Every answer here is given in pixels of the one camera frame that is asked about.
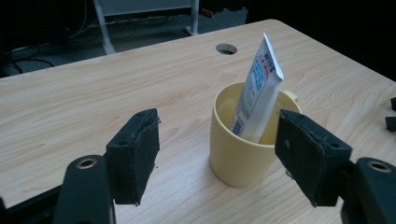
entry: screw hole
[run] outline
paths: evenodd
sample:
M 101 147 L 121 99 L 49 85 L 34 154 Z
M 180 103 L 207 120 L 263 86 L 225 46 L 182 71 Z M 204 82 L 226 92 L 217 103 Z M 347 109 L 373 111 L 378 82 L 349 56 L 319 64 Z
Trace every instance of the screw hole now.
M 77 168 L 81 169 L 81 170 L 88 169 L 88 168 L 93 167 L 96 163 L 97 163 L 96 159 L 86 159 L 86 160 L 80 161 L 77 164 Z
M 379 172 L 390 173 L 392 171 L 386 164 L 378 161 L 369 161 L 368 165 Z

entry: cup handle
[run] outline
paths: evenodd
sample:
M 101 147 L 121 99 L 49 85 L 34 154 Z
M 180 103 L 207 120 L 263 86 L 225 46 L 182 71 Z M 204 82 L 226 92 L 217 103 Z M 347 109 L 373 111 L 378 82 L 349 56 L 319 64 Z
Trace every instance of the cup handle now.
M 292 91 L 284 91 L 294 102 L 298 102 L 298 95 L 294 94 Z

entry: wooden table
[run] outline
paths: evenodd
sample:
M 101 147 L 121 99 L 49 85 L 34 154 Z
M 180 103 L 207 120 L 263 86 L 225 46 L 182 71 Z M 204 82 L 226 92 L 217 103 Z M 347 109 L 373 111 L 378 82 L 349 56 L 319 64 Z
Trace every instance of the wooden table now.
M 217 92 L 244 81 L 270 37 L 304 113 L 354 149 L 352 161 L 396 164 L 384 117 L 396 83 L 279 21 L 261 21 L 0 79 L 0 195 L 7 207 L 63 182 L 69 162 L 105 153 L 136 112 L 158 108 L 161 150 L 142 204 L 118 205 L 119 223 L 340 223 L 313 208 L 276 161 L 252 188 L 218 180 L 208 162 Z M 234 55 L 216 51 L 226 43 Z

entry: yellow cup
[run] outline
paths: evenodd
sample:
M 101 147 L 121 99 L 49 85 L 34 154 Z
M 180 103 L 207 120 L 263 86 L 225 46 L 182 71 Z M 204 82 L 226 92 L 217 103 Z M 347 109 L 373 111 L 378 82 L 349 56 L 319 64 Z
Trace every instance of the yellow cup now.
M 279 110 L 302 113 L 298 97 L 291 91 L 279 91 L 274 110 L 260 143 L 249 142 L 228 128 L 239 101 L 244 82 L 221 90 L 216 96 L 210 125 L 210 165 L 216 176 L 234 187 L 249 187 L 262 179 L 264 172 L 276 160 L 276 140 Z

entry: toothpaste tube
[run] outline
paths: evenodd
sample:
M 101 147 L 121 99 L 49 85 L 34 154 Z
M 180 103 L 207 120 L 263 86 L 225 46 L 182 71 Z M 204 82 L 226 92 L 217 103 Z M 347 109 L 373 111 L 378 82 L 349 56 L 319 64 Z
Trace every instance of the toothpaste tube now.
M 279 92 L 283 74 L 266 34 L 260 44 L 233 114 L 231 131 L 259 143 Z

